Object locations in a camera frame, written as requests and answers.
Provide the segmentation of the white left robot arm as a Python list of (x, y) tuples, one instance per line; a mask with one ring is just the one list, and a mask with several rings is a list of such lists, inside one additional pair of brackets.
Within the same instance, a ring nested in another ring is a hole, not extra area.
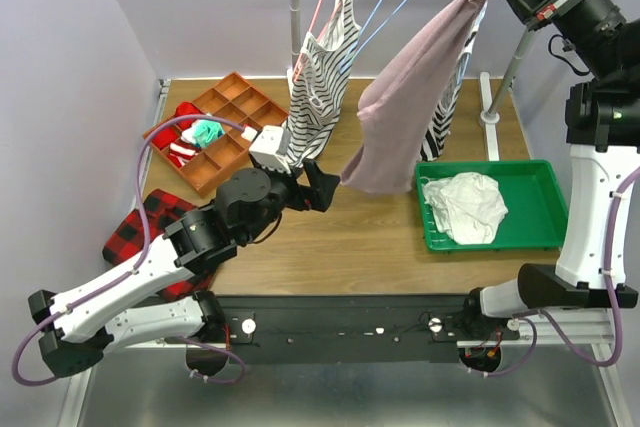
[(29, 299), (42, 360), (55, 379), (71, 377), (120, 347), (161, 338), (209, 342), (227, 321), (216, 296), (198, 291), (143, 306), (151, 295), (196, 276), (208, 276), (241, 247), (266, 239), (285, 209), (326, 211), (340, 183), (313, 160), (298, 173), (260, 165), (234, 173), (208, 204), (186, 212), (142, 251), (92, 281), (63, 293), (40, 290)]

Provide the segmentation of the mauve tank top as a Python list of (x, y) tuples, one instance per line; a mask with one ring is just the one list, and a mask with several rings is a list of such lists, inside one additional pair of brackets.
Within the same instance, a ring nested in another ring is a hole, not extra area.
[(452, 0), (402, 48), (358, 101), (362, 145), (341, 183), (368, 194), (411, 189), (415, 164), (441, 95), (487, 0)]

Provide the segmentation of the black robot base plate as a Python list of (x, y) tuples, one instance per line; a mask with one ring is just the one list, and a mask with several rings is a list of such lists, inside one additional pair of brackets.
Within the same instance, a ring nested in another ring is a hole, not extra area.
[(231, 341), (244, 362), (337, 364), (455, 363), (464, 346), (518, 339), (504, 320), (463, 320), (461, 295), (253, 296), (217, 298), (230, 331), (203, 341)]

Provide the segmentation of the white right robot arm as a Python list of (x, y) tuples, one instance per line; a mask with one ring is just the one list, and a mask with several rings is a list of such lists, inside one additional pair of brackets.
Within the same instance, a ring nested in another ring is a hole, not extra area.
[(554, 25), (593, 77), (566, 101), (572, 193), (560, 256), (470, 292), (459, 318), (474, 339), (496, 318), (550, 307), (632, 309), (639, 298), (623, 260), (626, 197), (639, 167), (639, 23), (611, 0), (506, 1), (528, 30)]

